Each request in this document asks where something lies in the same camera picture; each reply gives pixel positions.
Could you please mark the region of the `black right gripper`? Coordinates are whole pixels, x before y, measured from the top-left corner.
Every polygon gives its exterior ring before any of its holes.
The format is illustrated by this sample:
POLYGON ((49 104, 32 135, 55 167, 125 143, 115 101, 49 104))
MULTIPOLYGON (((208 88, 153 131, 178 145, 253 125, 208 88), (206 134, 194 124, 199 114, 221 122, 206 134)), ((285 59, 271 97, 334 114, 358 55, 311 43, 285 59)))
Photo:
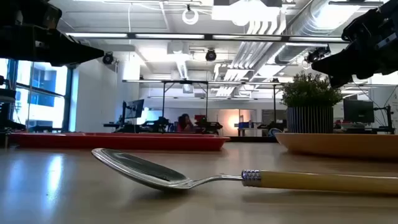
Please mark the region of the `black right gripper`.
POLYGON ((397 71, 397 44, 389 44, 379 50, 355 50, 352 47, 323 58, 311 65, 312 69, 329 75, 333 88, 352 82, 353 75, 363 80, 375 73, 388 75, 397 71))

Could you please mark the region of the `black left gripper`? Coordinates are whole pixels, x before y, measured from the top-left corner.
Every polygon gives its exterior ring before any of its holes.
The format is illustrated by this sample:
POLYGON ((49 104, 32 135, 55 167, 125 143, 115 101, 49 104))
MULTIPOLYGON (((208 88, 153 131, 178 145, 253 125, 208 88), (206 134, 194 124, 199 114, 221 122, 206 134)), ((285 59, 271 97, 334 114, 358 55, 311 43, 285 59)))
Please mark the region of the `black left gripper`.
POLYGON ((54 66, 77 65, 104 56, 104 50, 72 41, 56 29, 38 26, 1 27, 1 57, 54 66), (69 47, 74 43, 73 54, 69 47))

